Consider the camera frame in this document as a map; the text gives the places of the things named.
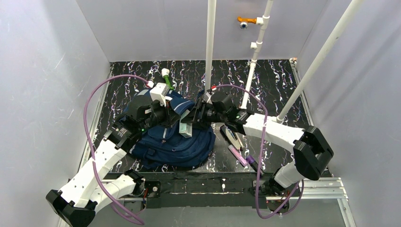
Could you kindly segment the green white pipe fitting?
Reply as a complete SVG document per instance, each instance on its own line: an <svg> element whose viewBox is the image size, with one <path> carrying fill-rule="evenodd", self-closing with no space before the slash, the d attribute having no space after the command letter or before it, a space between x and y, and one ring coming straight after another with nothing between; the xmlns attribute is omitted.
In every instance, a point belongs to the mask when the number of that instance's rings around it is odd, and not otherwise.
<svg viewBox="0 0 401 227"><path fill-rule="evenodd" d="M170 79L169 79L170 70L167 69L167 68L163 68L161 70L161 75L162 75L163 79L165 80L165 83L168 86L168 88L170 90L174 90L174 87L171 85L171 82L170 82Z"/></svg>

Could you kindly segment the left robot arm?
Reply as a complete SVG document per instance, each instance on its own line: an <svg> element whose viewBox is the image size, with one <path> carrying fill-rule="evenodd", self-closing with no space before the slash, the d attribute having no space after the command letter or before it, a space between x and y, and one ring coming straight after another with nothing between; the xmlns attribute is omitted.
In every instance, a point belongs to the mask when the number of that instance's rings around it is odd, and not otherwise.
<svg viewBox="0 0 401 227"><path fill-rule="evenodd" d="M133 170L108 184L102 180L142 139L144 132L156 126L171 126L179 120L172 100L168 96L135 96L98 148L90 147L92 157L78 173L59 190L48 192L46 200L70 227L87 227L105 206L111 203L119 206L118 198L143 192L145 178Z"/></svg>

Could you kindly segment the pink highlighter pen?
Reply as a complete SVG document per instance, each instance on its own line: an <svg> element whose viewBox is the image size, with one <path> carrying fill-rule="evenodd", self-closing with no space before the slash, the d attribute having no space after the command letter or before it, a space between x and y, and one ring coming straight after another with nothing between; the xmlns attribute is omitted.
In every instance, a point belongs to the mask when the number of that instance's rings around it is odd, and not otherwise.
<svg viewBox="0 0 401 227"><path fill-rule="evenodd" d="M236 147L234 147L233 145L229 145L228 149L243 167L248 165L246 159L244 157L242 157L242 155L239 153L239 151L236 149Z"/></svg>

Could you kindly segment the black marker pen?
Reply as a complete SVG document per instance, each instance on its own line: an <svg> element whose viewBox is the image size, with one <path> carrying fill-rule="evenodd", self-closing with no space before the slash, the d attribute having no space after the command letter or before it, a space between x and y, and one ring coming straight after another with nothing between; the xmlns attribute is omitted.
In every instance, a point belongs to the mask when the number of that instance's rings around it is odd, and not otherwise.
<svg viewBox="0 0 401 227"><path fill-rule="evenodd" d="M264 171L259 167L258 162L251 156L247 156L246 157L246 161L248 162L248 164L250 165L250 167L255 171L258 172L258 170L260 171L260 176L264 175Z"/></svg>

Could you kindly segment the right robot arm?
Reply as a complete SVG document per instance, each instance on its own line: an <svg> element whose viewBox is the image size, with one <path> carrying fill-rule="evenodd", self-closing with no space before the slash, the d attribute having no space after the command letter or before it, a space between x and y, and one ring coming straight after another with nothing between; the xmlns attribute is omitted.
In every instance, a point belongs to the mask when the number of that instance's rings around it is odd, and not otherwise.
<svg viewBox="0 0 401 227"><path fill-rule="evenodd" d="M317 127L302 129L277 123L268 116L236 107L223 92L212 94L209 102L199 98L183 122L197 128L222 122L232 132L259 137L290 151L294 161L279 168L265 183L267 187L279 191L305 178L319 180L334 155Z"/></svg>

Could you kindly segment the navy blue student backpack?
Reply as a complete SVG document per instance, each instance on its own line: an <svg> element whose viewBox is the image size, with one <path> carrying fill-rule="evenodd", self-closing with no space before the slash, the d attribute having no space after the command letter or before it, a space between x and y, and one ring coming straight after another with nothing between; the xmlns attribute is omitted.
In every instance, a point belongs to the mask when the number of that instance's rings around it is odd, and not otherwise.
<svg viewBox="0 0 401 227"><path fill-rule="evenodd" d="M179 123L171 127L155 126L143 133L129 153L142 160L145 168L164 164L194 167L204 162L213 150L216 135L213 128L193 128L191 137L179 133Z"/></svg>

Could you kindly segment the orange tap on pipe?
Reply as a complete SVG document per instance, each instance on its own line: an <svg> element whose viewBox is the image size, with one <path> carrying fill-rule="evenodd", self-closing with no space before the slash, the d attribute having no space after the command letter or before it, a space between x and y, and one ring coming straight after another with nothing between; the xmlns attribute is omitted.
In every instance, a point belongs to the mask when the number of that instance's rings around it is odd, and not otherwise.
<svg viewBox="0 0 401 227"><path fill-rule="evenodd" d="M237 21L241 29L246 29L249 23L256 24L257 18L237 17Z"/></svg>

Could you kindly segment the grey black stapler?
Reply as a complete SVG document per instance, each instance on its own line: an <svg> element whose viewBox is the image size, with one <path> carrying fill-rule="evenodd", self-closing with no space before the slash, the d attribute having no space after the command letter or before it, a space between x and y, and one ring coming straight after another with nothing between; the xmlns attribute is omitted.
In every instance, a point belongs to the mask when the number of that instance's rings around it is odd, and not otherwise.
<svg viewBox="0 0 401 227"><path fill-rule="evenodd" d="M224 137L224 139L229 142L231 145L233 145L237 150L243 151L243 143L239 139L238 135L236 132L232 132L227 126L222 125L220 127L220 133Z"/></svg>

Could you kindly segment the transparent pencil case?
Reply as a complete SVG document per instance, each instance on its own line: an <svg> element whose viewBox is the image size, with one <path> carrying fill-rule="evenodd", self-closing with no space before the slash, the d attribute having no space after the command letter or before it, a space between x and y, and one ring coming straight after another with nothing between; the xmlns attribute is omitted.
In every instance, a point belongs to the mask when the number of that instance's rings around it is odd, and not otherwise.
<svg viewBox="0 0 401 227"><path fill-rule="evenodd" d="M179 123L179 134L185 138L192 137L192 124L191 123L184 123L183 119L190 113L189 110L186 110L180 118Z"/></svg>

